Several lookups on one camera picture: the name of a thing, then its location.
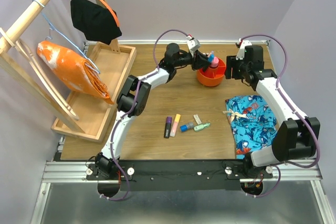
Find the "blue cap black highlighter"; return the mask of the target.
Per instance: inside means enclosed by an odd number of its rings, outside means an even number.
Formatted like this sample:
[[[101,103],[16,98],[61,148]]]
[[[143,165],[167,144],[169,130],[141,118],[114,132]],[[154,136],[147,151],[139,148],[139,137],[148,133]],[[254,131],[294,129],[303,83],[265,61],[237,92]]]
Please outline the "blue cap black highlighter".
[[[207,55],[207,60],[208,60],[208,62],[213,62],[213,60],[214,60],[214,52],[213,51],[211,51],[208,55]]]

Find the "blue cap grey glue stick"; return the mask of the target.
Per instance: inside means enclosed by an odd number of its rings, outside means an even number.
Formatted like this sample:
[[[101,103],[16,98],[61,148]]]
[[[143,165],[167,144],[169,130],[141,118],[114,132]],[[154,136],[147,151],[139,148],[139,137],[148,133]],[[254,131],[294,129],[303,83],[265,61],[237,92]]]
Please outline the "blue cap grey glue stick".
[[[189,123],[186,123],[186,124],[180,126],[181,132],[186,132],[186,131],[191,130],[193,128],[194,128],[194,123],[193,122],[189,122]]]

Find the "blue shark print shorts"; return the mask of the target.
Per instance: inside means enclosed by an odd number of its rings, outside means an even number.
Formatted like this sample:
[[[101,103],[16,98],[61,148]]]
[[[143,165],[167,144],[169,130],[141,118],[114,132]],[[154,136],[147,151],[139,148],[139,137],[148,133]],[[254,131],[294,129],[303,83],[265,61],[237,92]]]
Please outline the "blue shark print shorts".
[[[277,119],[260,95],[240,95],[225,100],[228,122],[235,141],[235,155],[243,159],[247,153],[270,146],[277,134]]]

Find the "green highlighter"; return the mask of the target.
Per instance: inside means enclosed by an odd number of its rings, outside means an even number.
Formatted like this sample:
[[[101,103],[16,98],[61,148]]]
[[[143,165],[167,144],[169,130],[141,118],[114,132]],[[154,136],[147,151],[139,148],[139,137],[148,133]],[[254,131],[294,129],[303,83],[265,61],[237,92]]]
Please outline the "green highlighter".
[[[193,130],[194,130],[195,132],[199,132],[199,131],[201,131],[201,130],[204,130],[204,129],[208,128],[210,125],[211,125],[210,123],[199,124],[199,125],[195,126],[195,127],[193,128]]]

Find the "yellow cap pink highlighter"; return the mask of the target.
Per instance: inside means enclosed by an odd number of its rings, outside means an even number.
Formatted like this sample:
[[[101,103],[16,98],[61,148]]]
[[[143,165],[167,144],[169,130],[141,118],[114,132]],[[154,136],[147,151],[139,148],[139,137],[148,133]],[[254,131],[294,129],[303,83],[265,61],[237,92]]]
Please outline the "yellow cap pink highlighter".
[[[175,118],[174,118],[174,121],[173,121],[173,124],[172,124],[172,127],[171,127],[171,131],[170,131],[170,137],[174,137],[176,135],[176,131],[177,131],[177,128],[178,128],[178,124],[180,122],[180,118],[181,118],[180,114],[175,115]]]

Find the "orange round organizer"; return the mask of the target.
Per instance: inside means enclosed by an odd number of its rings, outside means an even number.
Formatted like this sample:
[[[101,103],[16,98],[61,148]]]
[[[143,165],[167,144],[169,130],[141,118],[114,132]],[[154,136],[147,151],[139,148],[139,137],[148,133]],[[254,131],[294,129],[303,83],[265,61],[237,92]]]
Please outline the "orange round organizer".
[[[206,87],[215,87],[222,82],[225,76],[226,65],[220,58],[218,59],[219,65],[217,68],[213,69],[209,66],[206,71],[197,70],[196,78],[200,84]]]

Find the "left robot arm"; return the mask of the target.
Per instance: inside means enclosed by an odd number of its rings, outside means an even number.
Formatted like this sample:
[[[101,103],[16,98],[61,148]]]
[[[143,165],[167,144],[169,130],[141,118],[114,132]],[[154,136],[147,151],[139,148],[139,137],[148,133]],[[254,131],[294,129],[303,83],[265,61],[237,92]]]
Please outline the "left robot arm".
[[[118,159],[123,142],[133,121],[144,111],[150,91],[170,82],[180,68],[191,66],[192,70],[205,70],[211,65],[213,54],[201,53],[198,48],[184,51],[176,43],[168,44],[155,70],[139,77],[128,76],[117,98],[117,114],[111,133],[94,160],[98,173],[104,179],[112,179],[116,171],[121,170]]]

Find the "wooden tray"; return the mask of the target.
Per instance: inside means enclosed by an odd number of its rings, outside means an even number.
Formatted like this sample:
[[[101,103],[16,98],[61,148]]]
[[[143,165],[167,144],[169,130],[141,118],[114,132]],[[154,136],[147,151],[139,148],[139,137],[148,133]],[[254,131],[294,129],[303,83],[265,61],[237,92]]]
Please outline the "wooden tray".
[[[98,42],[88,47],[87,55],[100,69],[100,79],[107,86],[111,100],[116,102],[136,58],[136,48]],[[101,98],[74,91],[68,96],[67,102],[79,116],[79,120],[75,123],[82,131],[71,130],[60,119],[54,121],[51,129],[59,134],[102,142],[116,105],[109,104]]]

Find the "purple cap black highlighter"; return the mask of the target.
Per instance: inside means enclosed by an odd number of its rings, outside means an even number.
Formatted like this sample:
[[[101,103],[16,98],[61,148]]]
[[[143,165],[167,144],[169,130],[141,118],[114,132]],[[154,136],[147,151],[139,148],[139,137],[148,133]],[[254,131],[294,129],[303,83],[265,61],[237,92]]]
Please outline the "purple cap black highlighter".
[[[170,137],[171,125],[172,125],[172,117],[167,116],[166,117],[166,122],[165,122],[165,129],[164,129],[164,138],[169,138]]]

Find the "small beige eraser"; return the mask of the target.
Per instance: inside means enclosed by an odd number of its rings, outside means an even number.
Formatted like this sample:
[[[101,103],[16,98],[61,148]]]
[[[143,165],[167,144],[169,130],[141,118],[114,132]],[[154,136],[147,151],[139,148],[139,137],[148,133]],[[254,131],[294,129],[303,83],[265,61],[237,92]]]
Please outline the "small beige eraser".
[[[195,122],[196,122],[198,125],[202,124],[202,121],[200,120],[200,118],[199,118],[199,116],[198,116],[197,114],[194,114],[193,117],[194,117],[194,119],[195,119]]]

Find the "orange tie-dye cloth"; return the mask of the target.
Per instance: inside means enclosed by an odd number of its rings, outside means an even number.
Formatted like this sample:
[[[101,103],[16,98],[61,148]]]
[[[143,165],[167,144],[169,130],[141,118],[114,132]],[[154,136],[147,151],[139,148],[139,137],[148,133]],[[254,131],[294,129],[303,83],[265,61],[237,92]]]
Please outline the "orange tie-dye cloth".
[[[99,74],[89,68],[92,64],[71,49],[42,41],[37,46],[37,55],[51,71],[72,91],[85,93],[114,104],[107,85]]]

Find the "aluminium rail frame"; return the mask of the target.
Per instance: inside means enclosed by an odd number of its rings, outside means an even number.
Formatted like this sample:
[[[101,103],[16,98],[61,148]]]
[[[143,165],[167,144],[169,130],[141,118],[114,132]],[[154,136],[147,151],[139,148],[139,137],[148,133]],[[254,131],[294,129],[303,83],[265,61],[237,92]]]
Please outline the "aluminium rail frame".
[[[33,211],[31,223],[41,223],[46,198],[52,183],[89,183],[86,179],[86,169],[88,163],[85,162],[46,162],[41,186],[38,193],[38,199]],[[309,181],[316,198],[319,211],[324,223],[335,223],[335,217],[332,213],[328,198],[322,186],[322,175],[319,167],[303,169],[291,164],[282,164],[278,166],[280,172],[273,171],[273,178],[270,182],[275,182],[278,175],[281,175],[281,181]]]

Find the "black cloth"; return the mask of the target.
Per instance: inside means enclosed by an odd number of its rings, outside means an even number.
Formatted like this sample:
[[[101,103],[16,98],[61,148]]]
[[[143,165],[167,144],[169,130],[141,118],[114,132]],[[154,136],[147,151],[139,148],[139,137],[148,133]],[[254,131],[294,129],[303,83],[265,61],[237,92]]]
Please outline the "black cloth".
[[[111,12],[89,0],[71,0],[70,13],[74,28],[81,31],[87,40],[108,45],[122,36]]]

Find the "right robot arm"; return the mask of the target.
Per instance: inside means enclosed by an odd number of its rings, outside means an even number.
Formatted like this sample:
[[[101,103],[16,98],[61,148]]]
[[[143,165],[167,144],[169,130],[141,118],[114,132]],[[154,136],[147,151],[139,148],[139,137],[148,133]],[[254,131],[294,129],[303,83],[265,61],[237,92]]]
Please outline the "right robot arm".
[[[320,122],[308,117],[289,98],[280,84],[280,75],[265,68],[263,48],[241,42],[236,56],[226,58],[226,79],[246,82],[268,104],[279,123],[278,132],[270,146],[245,155],[242,173],[249,178],[260,172],[260,167],[294,164],[296,159],[315,160],[307,168],[318,164],[321,151],[318,144]]]

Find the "pink cap glue stick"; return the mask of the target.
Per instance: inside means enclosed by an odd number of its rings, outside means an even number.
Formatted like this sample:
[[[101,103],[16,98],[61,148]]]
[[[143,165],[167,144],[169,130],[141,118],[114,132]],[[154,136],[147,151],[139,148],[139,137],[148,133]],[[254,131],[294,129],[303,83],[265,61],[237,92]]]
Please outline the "pink cap glue stick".
[[[211,62],[210,67],[213,68],[213,69],[215,69],[215,68],[218,67],[218,65],[219,65],[219,59],[217,57],[214,57],[213,60],[212,60],[212,62]]]

